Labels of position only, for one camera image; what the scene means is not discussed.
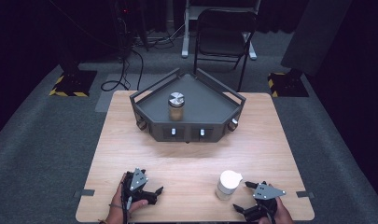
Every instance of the person's hand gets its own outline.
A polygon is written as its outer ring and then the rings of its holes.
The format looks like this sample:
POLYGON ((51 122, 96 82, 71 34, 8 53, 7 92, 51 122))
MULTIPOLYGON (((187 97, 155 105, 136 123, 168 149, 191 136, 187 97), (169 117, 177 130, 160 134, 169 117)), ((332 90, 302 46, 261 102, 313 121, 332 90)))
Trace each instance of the person's hand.
MULTIPOLYGON (((124 217, 122 213, 122 204, 121 204, 121 183, 124 181, 126 174, 122 176, 122 179, 119 182, 119 186, 117 187, 116 193, 112 198, 112 202, 110 203, 110 208, 109 208, 109 214, 106 218, 106 222, 108 224, 121 224, 123 223, 124 217)), ((129 216, 131 216, 131 213, 134 211, 138 210, 139 208, 145 206, 148 204, 147 200, 140 200, 134 203, 131 203, 131 207, 128 210, 129 216)))
MULTIPOLYGON (((279 197, 276 197, 276 213, 275 213, 275 223, 276 224, 292 224, 293 219, 291 218, 290 213, 285 208, 282 200, 279 197)), ((259 219, 259 224, 271 224, 271 221, 267 217, 262 217, 259 219)))

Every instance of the gray carpet floor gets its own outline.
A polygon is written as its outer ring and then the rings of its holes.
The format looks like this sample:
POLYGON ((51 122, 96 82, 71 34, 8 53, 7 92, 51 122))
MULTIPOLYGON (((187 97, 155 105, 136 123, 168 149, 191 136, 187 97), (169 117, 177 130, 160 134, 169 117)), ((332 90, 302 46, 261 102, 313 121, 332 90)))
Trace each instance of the gray carpet floor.
MULTIPOLYGON (((280 65, 291 35, 256 34, 258 59, 246 67, 242 91, 270 93, 270 72, 286 72, 280 65)), ((190 55, 180 57, 182 39, 168 49, 134 48, 144 59, 140 89, 179 67, 192 70, 190 55)), ((0 223, 77 223, 75 215, 111 92, 101 85, 119 77, 122 64, 116 55, 84 62, 81 70, 96 70, 90 97, 49 96, 62 69, 57 66, 33 90, 0 132, 0 223)), ((128 59, 131 89, 141 63, 128 59)), ((210 75, 235 88, 239 70, 230 64, 199 65, 210 75)), ((349 148, 334 127, 305 77, 309 97, 273 98, 295 161, 311 199, 315 219, 302 223, 377 223, 378 196, 360 171, 349 148)))

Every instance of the black cable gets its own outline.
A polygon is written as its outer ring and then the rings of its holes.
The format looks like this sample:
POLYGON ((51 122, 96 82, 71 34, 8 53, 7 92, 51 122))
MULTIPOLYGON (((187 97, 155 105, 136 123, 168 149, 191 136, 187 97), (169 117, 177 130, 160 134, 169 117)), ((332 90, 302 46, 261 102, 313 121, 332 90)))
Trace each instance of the black cable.
POLYGON ((128 68, 130 67, 130 66, 128 65, 127 68, 125 68, 125 64, 126 64, 126 63, 128 63, 128 62, 126 62, 126 60, 122 60, 122 70, 121 70, 121 76, 119 77, 119 80, 118 80, 118 81, 116 81, 116 80, 110 80, 110 81, 106 81, 106 82, 104 82, 104 83, 101 85, 101 89, 102 89, 103 91, 112 91, 112 90, 114 90, 118 85, 121 85, 122 87, 124 87, 124 89, 125 89, 126 91, 128 91, 128 90, 130 89, 130 87, 131 87, 131 83, 128 82, 126 76, 124 76, 124 75, 126 74, 126 71, 128 70, 128 68), (109 83, 116 83, 116 85, 115 85, 114 87, 110 88, 110 89, 106 89, 106 88, 105 88, 105 85, 106 85, 106 84, 109 84, 109 83))
POLYGON ((136 50, 134 50, 134 49, 131 49, 131 51, 132 51, 133 53, 135 53, 136 55, 138 55, 139 58, 140 58, 140 60, 141 60, 141 62, 142 62, 142 66, 141 66, 141 68, 140 68, 140 74, 139 74, 139 78, 138 78, 138 84, 137 84, 137 86, 136 86, 136 90, 139 91, 139 84, 140 84, 140 80, 142 79, 142 75, 143 75, 143 67, 144 67, 144 63, 143 63, 142 55, 140 55, 140 53, 136 52, 136 50))
MULTIPOLYGON (((89 32, 87 32, 85 29, 83 29, 80 25, 77 24, 77 22, 75 22, 69 15, 67 15, 60 7, 58 7, 52 0, 49 0, 49 2, 58 9, 58 11, 60 11, 68 20, 70 20, 70 22, 72 22, 81 32, 83 32, 85 35, 89 36, 90 38, 92 38, 93 40, 95 40, 96 42, 102 44, 102 45, 105 45, 109 48, 112 48, 112 49, 120 49, 119 47, 117 46, 113 46, 113 45, 110 45, 110 44, 107 44, 106 42, 98 39, 97 37, 95 37, 94 35, 90 34, 89 32)), ((178 36, 181 35, 181 32, 179 32, 179 30, 184 27, 184 25, 182 25, 179 29, 177 29, 176 32, 174 32, 173 35, 168 35, 166 37, 161 37, 160 39, 156 40, 154 42, 154 44, 152 46, 150 46, 151 48, 154 47, 155 49, 169 49, 169 48, 172 48, 175 44, 174 44, 174 41, 177 39, 178 36), (168 43, 166 44, 161 44, 160 42, 161 41, 168 41, 168 43), (157 48, 156 46, 157 45, 167 45, 167 44, 171 44, 171 46, 167 47, 167 48, 157 48)), ((120 25, 120 28, 121 30, 124 30, 125 32, 127 32, 127 27, 126 27, 126 24, 124 22, 124 27, 122 27, 122 24, 120 25)))
MULTIPOLYGON (((184 24, 181 25, 179 27, 179 29, 177 29, 172 35, 169 34, 168 31, 166 31, 166 33, 168 34, 168 36, 165 36, 165 37, 160 37, 159 39, 155 40, 155 41, 148 41, 148 44, 151 44, 149 46, 149 48, 155 48, 155 49, 170 49, 172 48, 175 44, 174 44, 174 41, 179 38, 181 35, 182 35, 182 31, 181 29, 184 27, 184 24), (163 45, 171 45, 169 47, 166 47, 166 48, 158 48, 157 46, 163 46, 163 45)), ((141 42, 141 44, 137 44, 135 45, 136 47, 139 47, 139 48, 143 48, 144 47, 144 44, 141 42)))

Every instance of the chair leg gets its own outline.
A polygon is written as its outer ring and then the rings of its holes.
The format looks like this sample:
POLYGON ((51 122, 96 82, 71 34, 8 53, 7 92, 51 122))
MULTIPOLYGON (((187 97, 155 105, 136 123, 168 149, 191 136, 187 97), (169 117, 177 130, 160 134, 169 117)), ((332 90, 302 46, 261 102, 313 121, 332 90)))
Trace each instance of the chair leg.
POLYGON ((242 65, 241 76, 239 77, 239 84, 238 84, 238 90, 237 90, 238 92, 241 91, 242 80, 244 79, 244 73, 245 73, 246 61, 247 61, 247 55, 248 54, 249 54, 248 52, 245 54, 244 64, 242 65))
POLYGON ((197 59, 198 59, 198 40, 195 41, 194 71, 193 71, 193 74, 197 73, 197 59))
POLYGON ((234 69, 237 68, 239 61, 241 61, 241 58, 242 58, 242 56, 238 58, 237 62, 235 63, 234 69))

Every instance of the black chair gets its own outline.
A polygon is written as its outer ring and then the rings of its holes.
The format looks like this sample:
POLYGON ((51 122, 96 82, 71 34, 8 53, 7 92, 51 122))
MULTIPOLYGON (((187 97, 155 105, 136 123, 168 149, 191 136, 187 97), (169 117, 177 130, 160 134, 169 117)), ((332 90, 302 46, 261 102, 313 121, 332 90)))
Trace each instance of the black chair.
POLYGON ((198 60, 235 63, 235 69, 244 57, 237 90, 240 91, 250 40, 258 26, 256 14, 250 11, 209 8, 200 14, 197 22, 194 74, 198 60))

